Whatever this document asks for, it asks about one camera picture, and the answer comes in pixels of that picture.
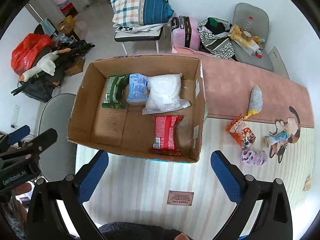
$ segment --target white plush toy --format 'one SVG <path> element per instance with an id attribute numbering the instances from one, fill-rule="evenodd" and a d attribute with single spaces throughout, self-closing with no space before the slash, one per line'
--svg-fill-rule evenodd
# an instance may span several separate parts
<path id="1" fill-rule="evenodd" d="M 19 81 L 28 81 L 28 79 L 32 76 L 34 76 L 37 73 L 40 73 L 41 71 L 44 71 L 50 75 L 54 75 L 54 71 L 56 69 L 56 65 L 54 61 L 59 57 L 59 54 L 69 52 L 71 51 L 70 48 L 62 49 L 62 50 L 56 50 L 54 52 L 48 53 L 44 55 L 35 65 L 33 68 L 25 71 L 23 75 L 19 78 Z"/>

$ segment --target screw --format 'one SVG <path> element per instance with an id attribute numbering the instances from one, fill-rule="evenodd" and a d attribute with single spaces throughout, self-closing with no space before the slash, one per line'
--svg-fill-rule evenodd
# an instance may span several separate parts
<path id="1" fill-rule="evenodd" d="M 276 183 L 279 184 L 279 185 L 281 185 L 281 184 L 282 184 L 282 180 L 279 179 L 279 178 L 277 178 L 277 179 L 276 179 Z"/>
<path id="2" fill-rule="evenodd" d="M 43 182 L 44 182 L 44 179 L 42 179 L 42 178 L 40 178 L 40 179 L 37 180 L 37 184 L 38 184 L 38 185 L 41 185 Z"/>
<path id="3" fill-rule="evenodd" d="M 248 181 L 253 181 L 253 179 L 254 179 L 254 177 L 252 175 L 246 175 L 245 178 Z"/>
<path id="4" fill-rule="evenodd" d="M 69 175 L 66 176 L 66 180 L 67 181 L 72 181 L 74 177 L 75 177 L 74 175 L 69 174 Z"/>

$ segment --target patterned bag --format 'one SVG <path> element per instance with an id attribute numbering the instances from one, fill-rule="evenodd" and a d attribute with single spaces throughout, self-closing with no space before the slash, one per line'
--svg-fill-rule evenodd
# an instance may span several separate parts
<path id="1" fill-rule="evenodd" d="M 220 20 L 217 18 L 213 18 L 217 22 L 223 23 L 226 30 L 229 30 L 231 28 L 231 23 Z M 231 43 L 231 40 L 228 36 L 229 32 L 223 32 L 220 34 L 212 34 L 210 30 L 208 30 L 205 25 L 208 22 L 208 19 L 204 20 L 198 25 L 198 33 L 200 35 L 200 40 L 203 44 L 203 46 L 213 55 L 219 57 L 219 58 L 225 58 L 229 59 L 234 54 L 234 48 Z"/>
<path id="2" fill-rule="evenodd" d="M 173 15 L 166 0 L 111 0 L 112 21 L 120 26 L 167 23 Z"/>

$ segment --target pink suitcase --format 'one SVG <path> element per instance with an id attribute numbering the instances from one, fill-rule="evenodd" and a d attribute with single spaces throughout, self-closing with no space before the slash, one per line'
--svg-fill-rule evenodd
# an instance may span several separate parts
<path id="1" fill-rule="evenodd" d="M 179 16 L 171 20 L 172 47 L 180 46 L 194 50 L 200 49 L 198 22 L 191 17 Z"/>

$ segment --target tile floor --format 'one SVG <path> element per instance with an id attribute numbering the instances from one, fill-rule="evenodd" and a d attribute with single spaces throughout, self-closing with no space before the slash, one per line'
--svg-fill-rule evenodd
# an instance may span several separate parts
<path id="1" fill-rule="evenodd" d="M 96 59 L 116 55 L 124 55 L 124 50 L 120 42 L 115 42 L 115 28 L 113 27 L 113 10 L 107 0 L 99 0 L 85 11 L 75 17 L 77 29 L 76 33 L 81 39 L 93 43 L 92 48 L 85 56 L 84 71 L 77 75 L 66 77 L 58 93 L 76 94 L 88 65 Z M 159 51 L 170 53 L 170 30 L 166 27 L 166 38 L 162 35 L 159 41 Z M 126 42 L 129 54 L 156 53 L 156 43 L 154 41 Z"/>

